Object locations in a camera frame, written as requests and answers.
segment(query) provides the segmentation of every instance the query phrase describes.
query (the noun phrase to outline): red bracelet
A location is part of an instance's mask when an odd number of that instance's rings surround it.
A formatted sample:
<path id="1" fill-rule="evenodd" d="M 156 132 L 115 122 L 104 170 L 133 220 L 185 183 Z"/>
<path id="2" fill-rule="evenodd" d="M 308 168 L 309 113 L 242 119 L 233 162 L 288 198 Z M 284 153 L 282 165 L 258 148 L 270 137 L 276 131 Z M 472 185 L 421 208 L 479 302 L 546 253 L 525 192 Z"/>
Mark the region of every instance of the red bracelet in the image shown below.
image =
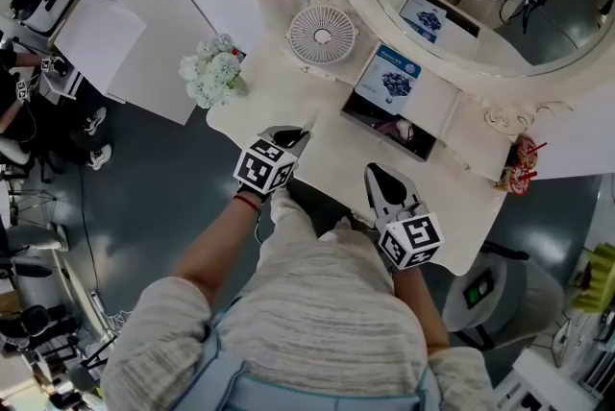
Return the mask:
<path id="1" fill-rule="evenodd" d="M 247 200 L 246 198 L 244 198 L 243 196 L 239 196 L 238 194 L 235 194 L 233 196 L 233 199 L 234 200 L 239 200 L 239 201 L 245 203 L 249 207 L 252 207 L 256 213 L 260 214 L 260 208 L 258 206 L 256 206 L 254 203 L 252 203 L 250 200 Z"/>

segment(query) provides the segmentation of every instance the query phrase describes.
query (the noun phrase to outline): gray floor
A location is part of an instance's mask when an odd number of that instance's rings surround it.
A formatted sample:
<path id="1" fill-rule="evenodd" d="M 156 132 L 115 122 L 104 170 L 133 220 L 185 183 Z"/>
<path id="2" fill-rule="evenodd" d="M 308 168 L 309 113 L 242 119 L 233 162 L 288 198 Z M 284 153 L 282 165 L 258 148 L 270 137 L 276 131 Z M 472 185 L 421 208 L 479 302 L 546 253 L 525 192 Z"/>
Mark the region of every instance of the gray floor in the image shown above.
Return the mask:
<path id="1" fill-rule="evenodd" d="M 86 115 L 104 102 L 90 91 L 80 97 Z M 83 171 L 85 213 L 93 248 L 100 294 L 108 313 L 130 310 L 140 292 L 168 275 L 188 244 L 232 197 L 232 172 L 239 150 L 223 134 L 212 130 L 206 113 L 196 109 L 185 127 L 150 112 L 107 101 L 109 116 L 91 148 L 111 142 L 111 161 L 99 172 Z M 37 174 L 29 181 L 37 186 Z M 344 208 L 301 184 L 293 193 L 312 217 L 319 232 L 328 230 Z M 55 220 L 67 227 L 72 251 L 68 260 L 89 289 L 96 287 L 81 217 L 80 176 L 75 166 L 45 186 L 61 201 Z M 589 228 L 599 178 L 538 181 L 524 198 L 509 197 L 489 238 L 512 249 L 523 249 L 562 284 L 578 258 Z M 263 214 L 260 234 L 272 224 Z M 258 244 L 244 248 L 218 305 L 226 304 L 254 272 Z M 438 266 L 425 268 L 439 306 L 453 277 Z M 485 354 L 494 383 L 509 371 L 523 344 Z"/>
<path id="2" fill-rule="evenodd" d="M 522 17 L 496 32 L 533 65 L 564 58 L 598 31 L 595 0 L 548 0 L 533 13 L 523 34 Z"/>

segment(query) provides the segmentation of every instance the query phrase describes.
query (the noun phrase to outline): white fan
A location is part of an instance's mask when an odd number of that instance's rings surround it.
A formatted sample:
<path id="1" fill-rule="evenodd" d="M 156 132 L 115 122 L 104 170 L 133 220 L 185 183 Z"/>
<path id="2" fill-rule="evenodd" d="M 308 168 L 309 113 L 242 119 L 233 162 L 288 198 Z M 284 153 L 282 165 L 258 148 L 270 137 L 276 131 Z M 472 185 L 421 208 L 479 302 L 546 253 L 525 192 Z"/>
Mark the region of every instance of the white fan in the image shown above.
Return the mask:
<path id="1" fill-rule="evenodd" d="M 329 64 L 351 53 L 357 30 L 346 13 L 327 5 L 316 5 L 295 16 L 287 37 L 290 47 L 302 60 Z"/>

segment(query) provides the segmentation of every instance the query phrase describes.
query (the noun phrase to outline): sneaker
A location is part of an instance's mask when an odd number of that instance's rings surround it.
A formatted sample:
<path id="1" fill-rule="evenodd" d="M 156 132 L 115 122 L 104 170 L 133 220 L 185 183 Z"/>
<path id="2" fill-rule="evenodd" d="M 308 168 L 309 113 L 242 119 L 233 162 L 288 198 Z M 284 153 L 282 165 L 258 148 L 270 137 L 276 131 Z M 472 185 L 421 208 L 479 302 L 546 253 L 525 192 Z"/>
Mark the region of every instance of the sneaker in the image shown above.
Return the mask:
<path id="1" fill-rule="evenodd" d="M 99 108 L 98 110 L 96 110 L 96 112 L 94 112 L 91 117 L 88 117 L 88 119 L 86 119 L 84 131 L 90 136 L 94 136 L 94 133 L 96 133 L 98 126 L 100 126 L 100 123 L 105 120 L 105 117 L 107 117 L 107 108 Z"/>
<path id="2" fill-rule="evenodd" d="M 87 165 L 94 170 L 100 169 L 111 158 L 111 152 L 111 145 L 105 145 L 103 148 L 89 152 L 89 162 Z"/>

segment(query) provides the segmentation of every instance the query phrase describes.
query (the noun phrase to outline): green object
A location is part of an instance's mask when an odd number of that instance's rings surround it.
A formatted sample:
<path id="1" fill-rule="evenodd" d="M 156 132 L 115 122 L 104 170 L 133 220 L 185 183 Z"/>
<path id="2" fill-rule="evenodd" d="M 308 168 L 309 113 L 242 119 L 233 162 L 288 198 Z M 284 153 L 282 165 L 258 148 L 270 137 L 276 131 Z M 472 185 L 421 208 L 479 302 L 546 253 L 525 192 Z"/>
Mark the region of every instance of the green object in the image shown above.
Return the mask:
<path id="1" fill-rule="evenodd" d="M 584 312 L 602 313 L 615 295 L 615 247 L 601 244 L 588 252 L 591 281 L 589 288 L 572 301 L 572 306 Z"/>
<path id="2" fill-rule="evenodd" d="M 471 303 L 476 303 L 479 301 L 479 290 L 477 290 L 476 288 L 474 288 L 471 292 L 470 292 L 470 302 Z"/>

